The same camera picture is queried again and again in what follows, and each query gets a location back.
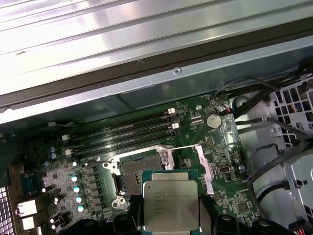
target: steel panel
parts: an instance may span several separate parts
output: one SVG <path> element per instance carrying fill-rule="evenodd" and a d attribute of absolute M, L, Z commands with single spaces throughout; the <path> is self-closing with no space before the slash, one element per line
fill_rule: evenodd
<path fill-rule="evenodd" d="M 312 16 L 312 0 L 0 3 L 0 94 Z"/>

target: integrated circuit chip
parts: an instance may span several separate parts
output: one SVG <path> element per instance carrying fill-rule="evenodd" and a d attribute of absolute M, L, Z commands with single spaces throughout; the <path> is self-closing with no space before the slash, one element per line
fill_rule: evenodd
<path fill-rule="evenodd" d="M 237 204 L 238 207 L 238 212 L 245 212 L 249 209 L 248 205 L 246 204 L 246 202 L 241 202 Z"/>
<path fill-rule="evenodd" d="M 162 170 L 160 155 L 145 157 L 121 164 L 120 171 L 127 195 L 141 194 L 141 173 L 144 170 Z"/>

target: motherboard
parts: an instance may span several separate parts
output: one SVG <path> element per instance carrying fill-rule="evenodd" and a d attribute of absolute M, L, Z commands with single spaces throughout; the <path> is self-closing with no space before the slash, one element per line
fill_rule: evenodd
<path fill-rule="evenodd" d="M 230 106 L 225 94 L 218 99 Z M 210 94 L 65 127 L 25 141 L 22 157 L 24 197 L 47 195 L 48 224 L 67 215 L 48 233 L 125 212 L 145 170 L 198 170 L 198 193 L 219 213 L 246 225 L 258 216 L 235 120 Z"/>

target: screw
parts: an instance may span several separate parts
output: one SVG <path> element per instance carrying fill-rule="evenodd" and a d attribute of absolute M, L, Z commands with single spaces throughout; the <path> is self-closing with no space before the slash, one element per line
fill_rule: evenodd
<path fill-rule="evenodd" d="M 175 75 L 180 74 L 180 73 L 181 73 L 181 68 L 175 68 L 174 71 L 173 71 L 173 73 L 174 73 Z"/>
<path fill-rule="evenodd" d="M 202 106 L 198 104 L 198 105 L 196 106 L 196 110 L 200 111 L 201 109 L 202 109 Z"/>
<path fill-rule="evenodd" d="M 166 152 L 166 151 L 164 151 L 164 152 L 161 152 L 161 157 L 164 157 L 164 158 L 166 158 L 166 157 L 167 157 L 167 152 Z"/>
<path fill-rule="evenodd" d="M 263 226 L 263 227 L 268 227 L 269 226 L 269 223 L 266 222 L 266 221 L 260 221 L 259 222 L 259 225 Z"/>
<path fill-rule="evenodd" d="M 222 219 L 225 220 L 225 221 L 231 220 L 231 218 L 229 216 L 227 216 L 227 215 L 223 215 Z"/>

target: cable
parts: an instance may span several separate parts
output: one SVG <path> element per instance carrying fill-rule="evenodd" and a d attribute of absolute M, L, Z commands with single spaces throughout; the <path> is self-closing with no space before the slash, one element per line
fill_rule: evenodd
<path fill-rule="evenodd" d="M 279 184 L 275 184 L 275 185 L 272 185 L 270 187 L 268 187 L 266 190 L 264 190 L 260 196 L 258 197 L 258 202 L 261 203 L 261 201 L 270 193 L 270 192 L 273 192 L 277 189 L 280 189 L 280 188 L 283 188 L 285 190 L 290 190 L 290 186 L 289 186 L 289 183 L 288 181 L 282 181 L 281 183 Z"/>
<path fill-rule="evenodd" d="M 283 126 L 285 125 L 282 122 L 277 121 L 277 124 L 283 124 Z M 294 129 L 293 127 L 289 127 L 292 132 L 294 132 L 297 136 L 297 138 L 301 139 L 304 136 L 307 137 L 307 135 L 305 135 L 304 133 Z M 264 166 L 262 166 L 259 170 L 257 170 L 257 172 L 254 173 L 254 175 L 252 176 L 251 180 L 248 181 L 248 190 L 251 194 L 251 200 L 253 202 L 253 204 L 256 206 L 256 208 L 258 209 L 259 213 L 261 214 L 261 217 L 264 219 L 267 219 L 267 215 L 264 212 L 264 210 L 262 209 L 255 191 L 254 191 L 254 187 L 253 187 L 253 183 L 258 180 L 262 175 L 264 175 L 265 173 L 267 173 L 268 171 L 270 171 L 272 168 L 274 168 L 275 166 L 279 165 L 280 163 L 288 160 L 289 158 L 301 153 L 306 147 L 308 146 L 308 142 L 306 140 L 302 140 L 298 145 L 296 145 L 295 147 L 292 147 L 288 150 L 286 150 L 284 153 L 282 153 L 280 156 L 276 157 L 275 159 L 273 159 L 272 161 L 268 162 L 267 164 L 265 164 Z"/>
<path fill-rule="evenodd" d="M 302 75 L 308 74 L 308 73 L 312 73 L 312 70 L 305 70 L 303 72 L 300 72 L 298 74 L 292 74 L 292 75 L 288 75 L 286 76 L 286 80 L 279 82 L 278 84 L 276 84 L 277 87 L 285 87 L 288 85 L 293 84 L 295 81 L 300 80 L 299 78 Z M 255 105 L 257 105 L 261 100 L 263 100 L 264 98 L 266 98 L 268 95 L 270 95 L 275 89 L 273 88 L 265 88 L 263 90 L 261 90 L 260 92 L 258 92 L 258 94 L 256 94 L 254 97 L 252 97 L 249 101 L 247 101 L 246 103 L 244 103 L 242 106 L 238 107 L 233 115 L 234 118 L 237 119 L 239 118 L 241 115 L 247 113 L 249 110 L 251 110 Z"/>
<path fill-rule="evenodd" d="M 224 108 L 229 112 L 230 109 L 229 109 L 226 105 L 224 105 L 223 103 L 221 103 L 220 101 L 217 100 L 217 95 L 218 95 L 220 92 L 224 91 L 224 90 L 225 90 L 226 88 L 228 88 L 229 86 L 234 85 L 234 84 L 237 83 L 237 82 L 240 82 L 240 81 L 243 81 L 243 80 L 249 80 L 249 79 L 256 80 L 256 81 L 260 82 L 261 84 L 263 84 L 263 85 L 265 85 L 265 86 L 267 86 L 267 87 L 270 87 L 270 88 L 272 88 L 273 90 L 277 90 L 277 91 L 280 92 L 280 89 L 279 89 L 278 87 L 273 86 L 272 84 L 270 84 L 270 83 L 268 83 L 268 82 L 265 82 L 265 81 L 263 81 L 263 80 L 261 80 L 261 79 L 259 79 L 259 78 L 256 78 L 256 77 L 247 76 L 247 77 L 238 78 L 238 79 L 236 79 L 236 80 L 234 80 L 234 81 L 232 81 L 232 82 L 229 82 L 229 83 L 223 85 L 221 88 L 219 88 L 219 89 L 214 93 L 214 95 L 213 95 L 213 100 L 214 100 L 217 104 L 219 104 L 220 106 L 224 107 Z"/>
<path fill-rule="evenodd" d="M 302 131 L 299 131 L 295 128 L 293 128 L 292 126 L 289 126 L 281 121 L 278 121 L 278 120 L 275 120 L 275 119 L 272 119 L 272 118 L 268 118 L 268 121 L 271 121 L 271 122 L 274 122 L 275 124 L 281 126 L 282 128 L 286 129 L 287 131 L 289 132 L 293 132 L 295 133 L 295 135 L 297 136 L 297 139 L 298 140 L 305 140 L 307 139 L 309 136 L 307 134 L 304 134 Z"/>
<path fill-rule="evenodd" d="M 251 162 L 252 162 L 252 159 L 256 156 L 256 154 L 257 154 L 260 150 L 268 149 L 268 148 L 272 148 L 272 147 L 275 147 L 278 156 L 280 156 L 280 155 L 282 154 L 282 153 L 279 151 L 279 149 L 278 149 L 278 145 L 275 144 L 275 143 L 270 143 L 270 144 L 268 144 L 268 145 L 264 145 L 264 146 L 262 146 L 262 147 L 256 148 L 256 149 L 251 153 L 251 155 L 250 155 L 250 157 L 249 157 L 249 161 L 248 161 L 248 164 L 247 164 L 247 171 L 248 171 L 248 174 L 251 173 L 251 171 L 250 171 Z"/>
<path fill-rule="evenodd" d="M 280 127 L 286 129 L 287 131 L 294 133 L 296 135 L 297 139 L 300 141 L 306 140 L 309 137 L 307 134 L 303 133 L 302 131 L 299 131 L 299 130 L 293 128 L 292 126 L 289 126 L 289 125 L 287 125 L 281 121 L 275 120 L 275 119 L 270 118 L 270 117 L 267 118 L 267 121 L 273 122 L 273 123 L 279 125 Z M 251 119 L 248 121 L 237 121 L 236 125 L 257 124 L 257 123 L 261 123 L 261 122 L 266 122 L 266 121 L 264 121 L 263 118 L 256 118 L 256 119 Z"/>
<path fill-rule="evenodd" d="M 260 123 L 263 121 L 264 120 L 262 118 L 256 118 L 256 119 L 251 119 L 251 120 L 247 120 L 247 121 L 237 121 L 236 125 L 240 126 L 240 125 L 256 124 L 256 123 Z"/>

